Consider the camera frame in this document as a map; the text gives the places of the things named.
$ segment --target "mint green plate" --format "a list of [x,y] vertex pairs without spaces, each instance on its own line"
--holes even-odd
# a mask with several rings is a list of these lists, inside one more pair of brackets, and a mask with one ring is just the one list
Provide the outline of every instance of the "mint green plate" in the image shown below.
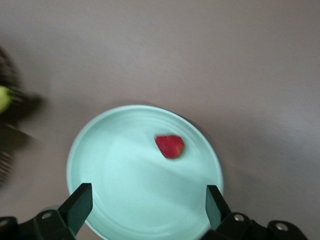
[[[185,150],[166,159],[155,135],[182,137]],[[128,105],[91,120],[67,163],[72,193],[92,183],[86,223],[106,240],[195,240],[209,228],[206,186],[223,191],[219,161],[205,137],[182,117],[153,106]]]

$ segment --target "gray table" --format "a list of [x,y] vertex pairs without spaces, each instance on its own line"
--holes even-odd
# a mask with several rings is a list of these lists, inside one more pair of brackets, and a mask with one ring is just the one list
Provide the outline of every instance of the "gray table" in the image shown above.
[[[150,104],[212,143],[234,211],[282,219],[310,239],[320,222],[320,1],[0,2],[0,45],[45,105],[0,189],[0,215],[26,221],[68,196],[66,161],[96,115]],[[98,240],[86,225],[79,240]]]

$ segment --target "blurry object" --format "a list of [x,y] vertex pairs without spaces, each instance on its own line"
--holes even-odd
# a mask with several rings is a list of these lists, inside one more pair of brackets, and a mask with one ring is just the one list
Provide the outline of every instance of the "blurry object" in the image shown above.
[[6,183],[11,173],[14,151],[27,140],[28,136],[14,125],[0,122],[0,187]]
[[22,91],[18,72],[0,48],[0,187],[11,172],[14,150],[26,142],[18,121],[35,112],[42,99]]
[[0,121],[16,123],[35,112],[41,103],[41,97],[22,90],[18,71],[0,48]]
[[11,101],[10,89],[5,86],[0,86],[0,114],[7,110]]

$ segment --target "green fruit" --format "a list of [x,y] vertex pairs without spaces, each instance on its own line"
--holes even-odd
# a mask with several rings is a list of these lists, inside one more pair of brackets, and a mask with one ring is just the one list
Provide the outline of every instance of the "green fruit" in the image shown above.
[[9,88],[0,86],[0,114],[7,110],[12,101],[10,92],[11,90]]

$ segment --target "red strawberry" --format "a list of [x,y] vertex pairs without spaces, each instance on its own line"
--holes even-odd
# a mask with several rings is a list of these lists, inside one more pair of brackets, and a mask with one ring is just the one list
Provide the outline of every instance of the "red strawberry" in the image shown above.
[[167,159],[175,159],[185,149],[184,141],[177,135],[155,136],[155,143],[162,155]]

